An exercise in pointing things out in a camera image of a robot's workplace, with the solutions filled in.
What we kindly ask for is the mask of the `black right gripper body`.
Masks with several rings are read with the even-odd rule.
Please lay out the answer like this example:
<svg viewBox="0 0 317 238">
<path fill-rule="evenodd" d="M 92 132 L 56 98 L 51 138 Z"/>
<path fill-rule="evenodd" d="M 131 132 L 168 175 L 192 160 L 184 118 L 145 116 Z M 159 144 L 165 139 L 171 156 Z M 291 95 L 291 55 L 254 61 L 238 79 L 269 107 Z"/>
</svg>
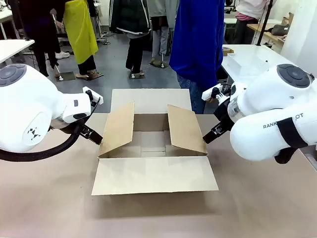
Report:
<svg viewBox="0 0 317 238">
<path fill-rule="evenodd" d="M 234 125 L 234 122 L 228 114 L 228 104 L 230 99 L 226 99 L 215 110 L 214 115 L 219 120 L 219 123 L 215 126 L 215 131 L 230 131 Z"/>
</svg>

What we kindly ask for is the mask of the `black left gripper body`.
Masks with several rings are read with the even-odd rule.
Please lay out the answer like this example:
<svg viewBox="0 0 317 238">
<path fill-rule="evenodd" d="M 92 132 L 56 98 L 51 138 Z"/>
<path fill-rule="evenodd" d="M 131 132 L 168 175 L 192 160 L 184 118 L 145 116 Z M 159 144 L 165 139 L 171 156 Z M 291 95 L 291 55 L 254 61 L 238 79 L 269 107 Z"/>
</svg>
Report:
<svg viewBox="0 0 317 238">
<path fill-rule="evenodd" d="M 53 129 L 59 129 L 61 131 L 74 131 L 78 124 L 83 125 L 86 123 L 86 118 L 81 118 L 72 123 L 65 122 L 62 117 L 57 117 L 53 120 Z"/>
</svg>

